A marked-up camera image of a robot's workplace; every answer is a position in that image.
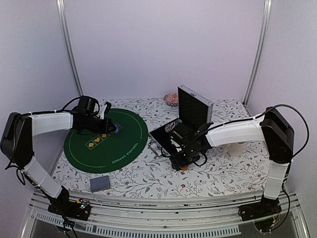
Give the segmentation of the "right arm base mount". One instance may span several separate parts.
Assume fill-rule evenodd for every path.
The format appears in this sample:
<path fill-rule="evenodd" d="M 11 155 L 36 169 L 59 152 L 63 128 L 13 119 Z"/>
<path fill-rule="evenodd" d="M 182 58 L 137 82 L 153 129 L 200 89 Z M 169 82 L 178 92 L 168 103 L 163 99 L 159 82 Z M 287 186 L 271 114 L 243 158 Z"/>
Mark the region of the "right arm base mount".
<path fill-rule="evenodd" d="M 259 232 L 267 233 L 274 228 L 276 223 L 277 219 L 273 218 L 273 215 L 278 216 L 281 211 L 278 198 L 268 199 L 262 196 L 259 202 L 240 206 L 238 215 L 242 218 L 242 221 L 261 218 L 261 220 L 254 222 L 255 228 Z"/>

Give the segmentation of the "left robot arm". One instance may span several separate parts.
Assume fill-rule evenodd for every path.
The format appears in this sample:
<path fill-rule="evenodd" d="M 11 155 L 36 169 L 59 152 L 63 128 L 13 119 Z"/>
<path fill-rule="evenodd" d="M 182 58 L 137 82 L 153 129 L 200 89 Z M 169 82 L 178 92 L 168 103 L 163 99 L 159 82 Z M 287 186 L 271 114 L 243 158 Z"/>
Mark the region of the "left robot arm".
<path fill-rule="evenodd" d="M 108 134 L 116 131 L 116 126 L 107 117 L 112 105 L 101 105 L 90 96 L 80 96 L 74 108 L 66 106 L 59 110 L 18 113 L 12 112 L 7 119 L 0 140 L 0 150 L 9 159 L 6 169 L 14 168 L 22 185 L 26 182 L 41 191 L 63 215 L 70 215 L 73 203 L 68 190 L 58 184 L 41 165 L 35 155 L 34 142 L 42 135 L 74 130 L 87 130 L 94 134 Z"/>

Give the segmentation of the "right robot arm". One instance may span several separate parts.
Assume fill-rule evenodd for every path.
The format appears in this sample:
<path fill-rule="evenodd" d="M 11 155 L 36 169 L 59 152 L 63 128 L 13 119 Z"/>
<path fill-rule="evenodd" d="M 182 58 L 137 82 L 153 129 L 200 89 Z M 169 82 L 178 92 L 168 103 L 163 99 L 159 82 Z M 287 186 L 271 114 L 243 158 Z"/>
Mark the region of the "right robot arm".
<path fill-rule="evenodd" d="M 227 121 L 222 124 L 204 123 L 197 129 L 190 129 L 178 123 L 170 133 L 180 151 L 169 158 L 174 169 L 196 163 L 199 155 L 209 149 L 225 144 L 259 141 L 266 146 L 269 156 L 269 170 L 265 188 L 254 210 L 260 216 L 267 216 L 278 205 L 280 190 L 288 177 L 293 158 L 295 132 L 289 122 L 278 111 L 280 105 L 268 107 L 258 115 Z"/>

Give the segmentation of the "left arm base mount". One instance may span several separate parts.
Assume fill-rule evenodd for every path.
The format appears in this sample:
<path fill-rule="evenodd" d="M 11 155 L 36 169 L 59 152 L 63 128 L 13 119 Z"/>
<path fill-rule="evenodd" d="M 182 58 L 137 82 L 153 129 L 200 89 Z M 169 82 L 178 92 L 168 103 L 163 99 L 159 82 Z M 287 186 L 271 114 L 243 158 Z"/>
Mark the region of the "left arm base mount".
<path fill-rule="evenodd" d="M 80 198 L 76 201 L 69 200 L 68 197 L 59 197 L 50 202 L 48 211 L 67 218 L 87 221 L 91 212 L 90 201 Z"/>

